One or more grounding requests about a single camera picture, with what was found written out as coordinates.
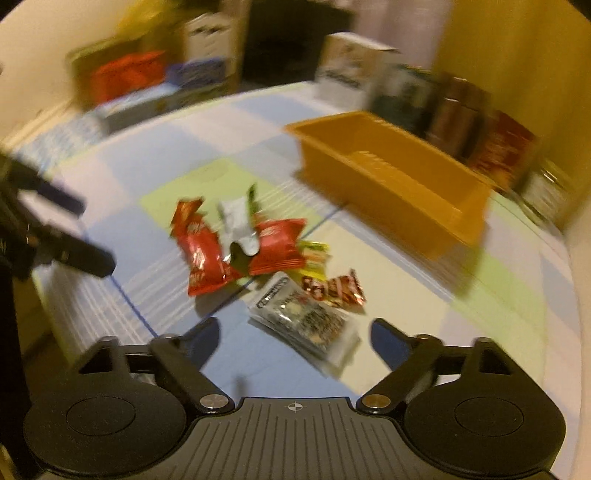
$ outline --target ribbed gray plate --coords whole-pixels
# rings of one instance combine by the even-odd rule
[[[421,460],[387,419],[344,398],[246,398],[197,422],[167,459],[130,480],[452,480]],[[55,480],[46,474],[44,480]],[[531,480],[549,480],[541,473]]]

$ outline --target yellow curtain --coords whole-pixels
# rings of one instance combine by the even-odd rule
[[[591,22],[567,0],[455,0],[434,68],[540,138],[572,180],[564,226],[591,187]]]

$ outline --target red candy wrapper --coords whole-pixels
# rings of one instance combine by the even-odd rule
[[[178,238],[187,233],[196,233],[206,226],[203,215],[197,212],[204,201],[203,197],[178,201],[173,220],[170,222],[172,227],[171,236]]]
[[[198,232],[179,236],[177,243],[191,266],[190,297],[217,290],[242,277],[238,270],[222,260],[217,235],[209,227],[204,226]]]
[[[296,243],[305,226],[304,218],[259,223],[256,232],[259,235],[261,249],[248,266],[250,275],[304,267],[306,259]]]
[[[353,269],[349,271],[349,275],[329,278],[327,281],[304,276],[301,282],[304,290],[315,300],[325,301],[335,307],[365,305],[365,295],[357,279],[357,273]]]

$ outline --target circular cover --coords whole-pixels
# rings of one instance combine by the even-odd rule
[[[550,465],[564,436],[564,420],[541,390],[519,388],[505,375],[428,389],[405,412],[411,443],[452,472],[523,475]]]
[[[49,470],[67,476],[118,476],[160,460],[180,440],[186,416],[166,390],[97,378],[64,385],[28,412],[27,445]]]

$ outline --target checkered tablecloth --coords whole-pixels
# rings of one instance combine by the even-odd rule
[[[118,266],[98,280],[59,265],[35,280],[62,348],[76,356],[104,335],[144,343],[184,333],[215,314],[222,343],[204,373],[235,400],[255,396],[353,399],[388,373],[368,342],[374,317],[409,335],[429,333],[469,345],[494,338],[548,392],[567,420],[555,473],[570,476],[580,410],[580,328],[569,256],[559,236],[535,227],[508,199],[491,198],[485,239],[473,252],[429,264],[396,247],[346,209],[296,179],[290,122],[336,113],[297,84],[231,96],[175,112],[109,137],[77,157],[51,163],[56,182],[87,198],[80,220],[34,197],[39,215],[111,249]],[[248,288],[187,297],[188,269],[168,225],[179,197],[215,204],[256,182],[277,218],[304,217],[305,234],[331,246],[329,274],[353,267],[365,288],[364,314],[352,314],[363,343],[336,380],[248,323]]]

